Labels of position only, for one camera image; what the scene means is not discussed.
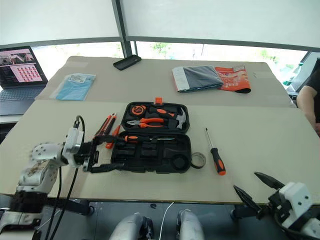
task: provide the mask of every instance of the gray floor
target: gray floor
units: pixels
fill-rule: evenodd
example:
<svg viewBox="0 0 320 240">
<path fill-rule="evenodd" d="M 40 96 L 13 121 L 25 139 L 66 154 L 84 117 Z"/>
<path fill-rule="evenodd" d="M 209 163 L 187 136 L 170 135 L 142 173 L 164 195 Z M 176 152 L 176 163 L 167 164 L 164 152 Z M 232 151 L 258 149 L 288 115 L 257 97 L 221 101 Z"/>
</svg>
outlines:
<svg viewBox="0 0 320 240">
<path fill-rule="evenodd" d="M 0 207 L 8 207 L 10 198 L 0 195 Z M 139 202 L 92 202 L 95 212 L 91 216 L 65 212 L 55 240 L 107 240 L 117 223 L 133 213 L 141 213 L 153 221 L 155 239 L 159 239 L 161 221 L 169 203 Z M 183 204 L 174 203 L 167 211 L 162 230 L 162 240 L 176 239 L 176 221 L 180 210 L 190 209 L 199 218 L 207 240 L 287 240 L 284 233 L 270 218 L 257 220 L 255 217 L 233 222 L 229 217 L 232 205 Z M 46 207 L 40 230 L 43 240 L 52 212 Z M 54 224 L 60 212 L 55 216 Z"/>
</svg>

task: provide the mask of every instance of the orange package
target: orange package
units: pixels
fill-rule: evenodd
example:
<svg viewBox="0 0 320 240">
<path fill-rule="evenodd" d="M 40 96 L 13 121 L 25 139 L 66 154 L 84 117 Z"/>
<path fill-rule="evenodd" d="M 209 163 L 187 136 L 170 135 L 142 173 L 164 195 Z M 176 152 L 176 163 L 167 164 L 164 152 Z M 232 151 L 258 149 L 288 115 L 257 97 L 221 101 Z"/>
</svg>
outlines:
<svg viewBox="0 0 320 240">
<path fill-rule="evenodd" d="M 223 81 L 223 86 L 220 88 L 221 90 L 234 91 L 242 94 L 248 94 L 251 92 L 248 73 L 244 65 L 232 68 L 218 66 L 214 69 Z"/>
</svg>

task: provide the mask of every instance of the laptop keyboard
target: laptop keyboard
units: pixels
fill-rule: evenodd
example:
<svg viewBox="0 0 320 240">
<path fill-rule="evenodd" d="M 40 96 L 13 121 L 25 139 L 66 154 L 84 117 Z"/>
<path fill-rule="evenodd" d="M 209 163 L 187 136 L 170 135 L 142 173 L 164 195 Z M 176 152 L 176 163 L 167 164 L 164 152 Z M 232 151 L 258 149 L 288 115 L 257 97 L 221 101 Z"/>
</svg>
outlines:
<svg viewBox="0 0 320 240">
<path fill-rule="evenodd" d="M 0 101 L 35 99 L 43 89 L 43 87 L 4 89 L 0 92 Z"/>
</svg>

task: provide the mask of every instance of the person's arm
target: person's arm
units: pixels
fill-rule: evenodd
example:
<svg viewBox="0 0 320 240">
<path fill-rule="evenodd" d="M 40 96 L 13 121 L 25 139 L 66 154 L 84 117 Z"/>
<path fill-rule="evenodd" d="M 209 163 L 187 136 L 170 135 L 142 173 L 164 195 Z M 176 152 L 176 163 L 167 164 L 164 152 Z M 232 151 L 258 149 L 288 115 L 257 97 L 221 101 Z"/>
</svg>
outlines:
<svg viewBox="0 0 320 240">
<path fill-rule="evenodd" d="M 296 98 L 298 108 L 301 109 L 309 120 L 312 127 L 316 128 L 316 116 L 315 116 L 315 100 L 314 97 L 317 95 L 317 91 L 311 86 L 304 86 L 299 92 Z"/>
</svg>

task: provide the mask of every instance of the tool kit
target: tool kit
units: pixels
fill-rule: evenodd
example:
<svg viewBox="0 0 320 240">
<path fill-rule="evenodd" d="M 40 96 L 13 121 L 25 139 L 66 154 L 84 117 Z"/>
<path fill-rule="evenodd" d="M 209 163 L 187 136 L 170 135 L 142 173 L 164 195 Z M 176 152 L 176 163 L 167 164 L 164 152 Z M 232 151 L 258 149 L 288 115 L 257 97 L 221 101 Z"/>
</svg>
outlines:
<svg viewBox="0 0 320 240">
<path fill-rule="evenodd" d="M 188 109 L 175 103 L 131 102 L 121 125 L 125 131 L 114 144 L 111 163 L 122 170 L 159 174 L 184 173 L 191 166 L 191 142 L 185 133 L 190 126 Z"/>
</svg>

